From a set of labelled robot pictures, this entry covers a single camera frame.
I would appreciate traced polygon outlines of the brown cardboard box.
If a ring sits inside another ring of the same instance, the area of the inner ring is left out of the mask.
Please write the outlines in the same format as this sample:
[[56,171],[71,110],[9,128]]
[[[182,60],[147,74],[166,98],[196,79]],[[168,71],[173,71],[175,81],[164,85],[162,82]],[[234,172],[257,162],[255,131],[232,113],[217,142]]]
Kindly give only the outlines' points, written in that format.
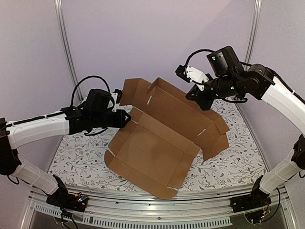
[[207,160],[229,146],[224,119],[162,78],[126,79],[120,104],[132,106],[131,120],[109,143],[104,162],[157,198],[177,195],[199,152]]

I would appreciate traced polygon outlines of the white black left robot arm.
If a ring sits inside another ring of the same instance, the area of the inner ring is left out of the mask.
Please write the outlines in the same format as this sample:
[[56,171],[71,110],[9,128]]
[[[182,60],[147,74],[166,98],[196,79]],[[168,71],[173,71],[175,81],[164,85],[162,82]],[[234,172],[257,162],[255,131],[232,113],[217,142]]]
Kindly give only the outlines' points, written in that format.
[[18,156],[18,148],[32,142],[60,135],[85,132],[90,135],[95,128],[124,128],[131,116],[117,109],[122,91],[113,93],[91,89],[78,105],[70,105],[51,114],[21,121],[0,120],[0,174],[21,179],[39,188],[58,203],[67,207],[71,197],[64,183]]

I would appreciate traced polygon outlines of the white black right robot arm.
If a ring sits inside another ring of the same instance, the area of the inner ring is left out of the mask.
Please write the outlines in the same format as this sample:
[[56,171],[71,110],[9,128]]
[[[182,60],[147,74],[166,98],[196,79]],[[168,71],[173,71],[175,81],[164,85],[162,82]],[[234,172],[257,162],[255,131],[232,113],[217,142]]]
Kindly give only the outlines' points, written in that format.
[[[200,52],[208,52],[207,59],[215,78],[189,65],[190,59]],[[216,99],[227,102],[229,97],[235,96],[237,103],[245,103],[245,96],[250,94],[273,107],[301,132],[288,156],[255,182],[246,203],[256,208],[279,185],[305,168],[305,101],[274,70],[261,64],[249,64],[245,70],[245,65],[231,46],[217,51],[200,49],[177,68],[176,74],[194,83],[186,98],[196,102],[203,111],[211,109]]]

